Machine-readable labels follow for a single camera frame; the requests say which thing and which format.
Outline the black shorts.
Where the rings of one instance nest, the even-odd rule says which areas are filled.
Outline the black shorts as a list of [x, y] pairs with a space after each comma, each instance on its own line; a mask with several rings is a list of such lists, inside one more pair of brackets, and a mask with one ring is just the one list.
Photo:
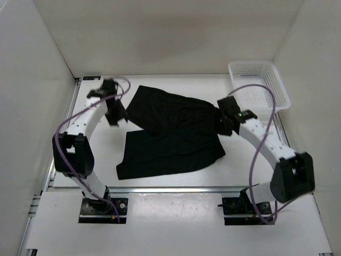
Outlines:
[[225, 156], [210, 102], [140, 85], [127, 118], [140, 130], [126, 134], [119, 180], [189, 173]]

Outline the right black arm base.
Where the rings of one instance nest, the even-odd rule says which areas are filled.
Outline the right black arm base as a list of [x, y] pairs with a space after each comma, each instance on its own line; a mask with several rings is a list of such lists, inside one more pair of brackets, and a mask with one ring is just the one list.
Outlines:
[[[218, 207], [223, 209], [225, 226], [258, 226], [266, 225], [256, 213], [254, 206], [247, 195], [249, 187], [241, 190], [239, 197], [223, 197]], [[274, 212], [270, 202], [256, 204], [256, 208], [263, 218], [272, 225], [277, 220], [278, 204], [274, 205]]]

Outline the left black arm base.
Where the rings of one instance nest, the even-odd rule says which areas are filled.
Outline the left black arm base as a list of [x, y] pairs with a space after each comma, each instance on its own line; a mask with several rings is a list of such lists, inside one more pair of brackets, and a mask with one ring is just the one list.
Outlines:
[[105, 196], [106, 199], [111, 200], [117, 211], [107, 202], [83, 197], [78, 222], [90, 224], [125, 224], [127, 220], [128, 198], [111, 198], [108, 192], [106, 192]]

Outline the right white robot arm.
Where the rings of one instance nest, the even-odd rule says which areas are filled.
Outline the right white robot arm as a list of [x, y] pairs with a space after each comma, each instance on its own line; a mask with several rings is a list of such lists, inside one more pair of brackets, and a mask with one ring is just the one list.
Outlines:
[[273, 169], [270, 181], [249, 185], [239, 206], [252, 213], [259, 203], [286, 203], [315, 190], [313, 159], [307, 152], [298, 153], [268, 133], [258, 117], [250, 110], [242, 111], [233, 96], [219, 100], [217, 128], [222, 135], [235, 132], [256, 149]]

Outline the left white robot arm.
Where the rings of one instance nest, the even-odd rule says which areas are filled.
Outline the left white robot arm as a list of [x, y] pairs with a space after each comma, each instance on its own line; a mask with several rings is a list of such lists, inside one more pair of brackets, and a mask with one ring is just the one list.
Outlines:
[[102, 117], [110, 125], [123, 118], [120, 97], [130, 88], [131, 82], [125, 77], [104, 79], [99, 88], [87, 93], [83, 109], [62, 122], [52, 138], [56, 171], [78, 184], [99, 213], [110, 211], [112, 201], [108, 187], [95, 174], [90, 138]]

